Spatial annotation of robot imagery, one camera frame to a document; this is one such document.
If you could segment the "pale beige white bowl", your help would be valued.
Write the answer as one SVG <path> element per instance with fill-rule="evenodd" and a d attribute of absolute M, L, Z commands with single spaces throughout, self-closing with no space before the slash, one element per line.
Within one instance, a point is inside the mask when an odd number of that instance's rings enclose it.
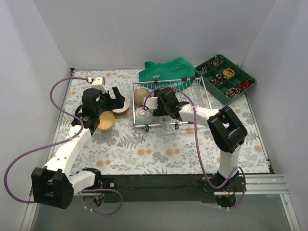
<path fill-rule="evenodd" d="M 124 106 L 123 107 L 126 107 L 126 106 L 130 106 L 129 99 L 127 97 L 125 97 L 125 101 L 124 101 Z"/>

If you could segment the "mint green dotted bowl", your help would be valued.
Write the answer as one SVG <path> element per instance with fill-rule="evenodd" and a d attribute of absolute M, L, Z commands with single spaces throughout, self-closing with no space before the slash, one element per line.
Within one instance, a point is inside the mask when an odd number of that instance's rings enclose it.
<path fill-rule="evenodd" d="M 136 125 L 149 125 L 153 121 L 153 114 L 150 110 L 144 110 L 143 108 L 138 108 L 135 111 L 135 124 Z"/>

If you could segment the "red floral bowl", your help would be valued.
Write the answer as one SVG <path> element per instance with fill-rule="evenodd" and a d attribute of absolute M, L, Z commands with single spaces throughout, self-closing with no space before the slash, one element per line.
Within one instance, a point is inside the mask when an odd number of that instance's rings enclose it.
<path fill-rule="evenodd" d="M 123 108 L 114 109 L 114 110 L 112 110 L 112 113 L 116 116 L 119 116 L 119 115 L 122 116 L 125 113 L 127 113 L 128 109 L 129 109 L 129 106 L 126 106 L 126 107 L 123 107 Z"/>

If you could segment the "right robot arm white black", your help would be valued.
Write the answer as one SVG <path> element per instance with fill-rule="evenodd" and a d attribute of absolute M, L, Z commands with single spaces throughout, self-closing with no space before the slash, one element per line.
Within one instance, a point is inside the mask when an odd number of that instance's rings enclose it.
<path fill-rule="evenodd" d="M 174 87 L 161 86 L 150 93 L 158 97 L 155 105 L 163 107 L 167 115 L 183 122 L 193 122 L 197 155 L 208 185 L 213 189 L 231 190 L 235 186 L 234 176 L 242 169 L 238 166 L 238 156 L 247 136 L 247 130 L 235 112 L 228 106 L 219 110 L 196 106 L 187 94 Z M 220 149 L 218 186 L 210 181 L 202 163 L 198 125 L 210 129 L 215 144 Z"/>

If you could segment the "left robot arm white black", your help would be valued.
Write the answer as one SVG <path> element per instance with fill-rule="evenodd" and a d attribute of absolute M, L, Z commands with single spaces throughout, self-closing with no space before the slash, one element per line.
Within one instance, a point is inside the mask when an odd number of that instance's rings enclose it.
<path fill-rule="evenodd" d="M 117 87 L 113 87 L 112 91 L 114 98 L 109 92 L 96 88 L 83 91 L 82 104 L 75 110 L 68 141 L 59 147 L 44 167 L 32 171 L 32 190 L 36 203 L 66 209 L 75 194 L 87 189 L 95 193 L 102 188 L 99 170 L 84 168 L 72 176 L 70 172 L 79 152 L 97 129 L 102 113 L 124 107 L 125 97 Z"/>

